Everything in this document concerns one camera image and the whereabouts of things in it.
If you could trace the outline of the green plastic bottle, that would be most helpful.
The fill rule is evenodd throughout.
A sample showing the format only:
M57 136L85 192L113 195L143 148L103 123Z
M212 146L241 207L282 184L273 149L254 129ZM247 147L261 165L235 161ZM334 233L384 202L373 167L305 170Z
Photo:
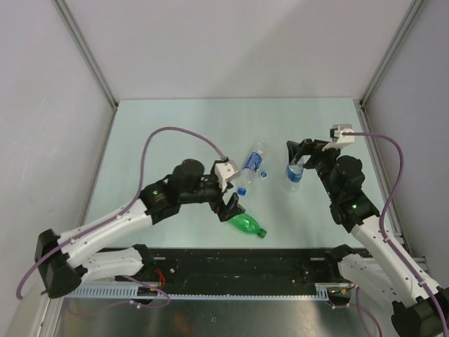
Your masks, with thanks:
M267 235L267 231L263 229L260 224L252 216L246 213L239 214L228 220L228 223L233 225L237 230L251 234L264 239Z

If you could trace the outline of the blue label bottle white cap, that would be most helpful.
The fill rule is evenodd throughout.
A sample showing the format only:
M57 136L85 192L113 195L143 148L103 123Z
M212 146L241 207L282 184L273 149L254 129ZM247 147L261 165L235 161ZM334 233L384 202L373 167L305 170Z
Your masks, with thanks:
M300 159L296 164L289 164L286 167L286 187L289 192L299 189L304 173L304 160Z

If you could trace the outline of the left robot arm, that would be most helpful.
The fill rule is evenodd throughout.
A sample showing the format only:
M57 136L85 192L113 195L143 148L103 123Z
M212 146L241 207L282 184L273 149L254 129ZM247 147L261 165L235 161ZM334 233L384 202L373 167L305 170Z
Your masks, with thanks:
M201 162L186 159L108 216L62 234L43 231L34 259L46 294L60 298L83 283L108 277L150 279L154 256L144 244L119 251L104 249L127 234L177 215L185 204L207 203L222 222L244 213L236 193L229 201L223 199L238 175L239 168L230 159L215 161L209 174Z

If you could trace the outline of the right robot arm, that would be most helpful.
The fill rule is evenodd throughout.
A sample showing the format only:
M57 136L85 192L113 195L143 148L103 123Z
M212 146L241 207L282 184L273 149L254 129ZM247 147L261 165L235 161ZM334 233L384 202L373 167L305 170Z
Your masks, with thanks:
M384 224L379 211L362 190L365 176L360 159L343 155L348 141L289 140L288 163L308 157L329 199L333 220L361 243L376 262L365 263L347 245L334 248L323 264L332 282L343 278L361 287L379 305L391 310L399 336L447 336L448 290L420 267Z

